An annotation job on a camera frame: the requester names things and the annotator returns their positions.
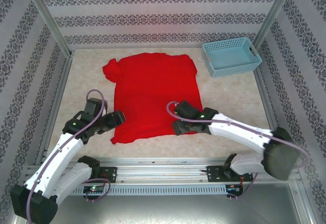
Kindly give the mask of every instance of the red cloth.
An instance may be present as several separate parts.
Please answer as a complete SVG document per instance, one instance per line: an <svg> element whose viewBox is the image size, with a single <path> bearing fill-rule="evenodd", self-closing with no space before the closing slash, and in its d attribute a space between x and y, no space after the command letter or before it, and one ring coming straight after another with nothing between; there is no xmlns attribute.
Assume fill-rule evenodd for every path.
<svg viewBox="0 0 326 224"><path fill-rule="evenodd" d="M114 110L122 111L126 117L115 130L113 144L174 134L172 123L176 119L166 112L167 103L173 100L187 100L202 109L197 70L188 55L137 54L119 62L110 60L103 72L117 84Z"/></svg>

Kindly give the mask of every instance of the wall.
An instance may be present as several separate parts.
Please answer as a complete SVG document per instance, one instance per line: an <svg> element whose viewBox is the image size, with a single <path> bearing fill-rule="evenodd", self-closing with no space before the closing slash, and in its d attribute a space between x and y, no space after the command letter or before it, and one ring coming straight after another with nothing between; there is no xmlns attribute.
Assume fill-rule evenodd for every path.
<svg viewBox="0 0 326 224"><path fill-rule="evenodd" d="M65 58L31 0L0 0L0 223L34 164Z"/></svg>
<svg viewBox="0 0 326 224"><path fill-rule="evenodd" d="M71 49L255 38L274 0L45 0Z"/></svg>
<svg viewBox="0 0 326 224"><path fill-rule="evenodd" d="M286 0L261 52L277 123L311 155L302 177L318 223L326 223L326 1Z"/></svg>

